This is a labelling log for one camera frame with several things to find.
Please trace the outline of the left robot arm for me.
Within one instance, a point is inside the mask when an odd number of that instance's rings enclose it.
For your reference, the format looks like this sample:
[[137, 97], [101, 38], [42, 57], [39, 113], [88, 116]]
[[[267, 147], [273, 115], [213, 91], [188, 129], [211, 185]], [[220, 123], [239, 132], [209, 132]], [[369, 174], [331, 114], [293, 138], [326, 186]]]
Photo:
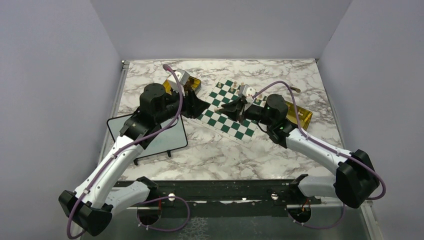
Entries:
[[112, 217], [137, 203], [152, 205], [157, 200], [155, 183], [143, 178], [120, 190], [112, 188], [153, 139], [180, 117], [198, 118], [210, 104], [199, 99], [190, 88], [179, 86], [171, 95], [159, 83], [150, 83], [139, 96], [139, 107], [126, 120], [106, 157], [75, 190], [64, 190], [58, 200], [67, 216], [69, 239], [84, 233], [97, 236]]

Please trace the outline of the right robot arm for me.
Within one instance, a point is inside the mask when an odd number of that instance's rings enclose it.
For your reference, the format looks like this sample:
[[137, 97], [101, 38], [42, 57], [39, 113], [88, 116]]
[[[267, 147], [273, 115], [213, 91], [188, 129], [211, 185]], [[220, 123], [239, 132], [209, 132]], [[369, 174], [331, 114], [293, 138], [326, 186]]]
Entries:
[[332, 173], [332, 177], [302, 176], [288, 190], [289, 199], [300, 204], [308, 197], [338, 198], [357, 209], [378, 188], [380, 181], [369, 155], [363, 150], [349, 151], [312, 137], [287, 119], [289, 107], [279, 94], [266, 98], [263, 107], [248, 106], [246, 97], [225, 103], [216, 112], [233, 121], [245, 119], [266, 125], [270, 140], [285, 149], [301, 153]]

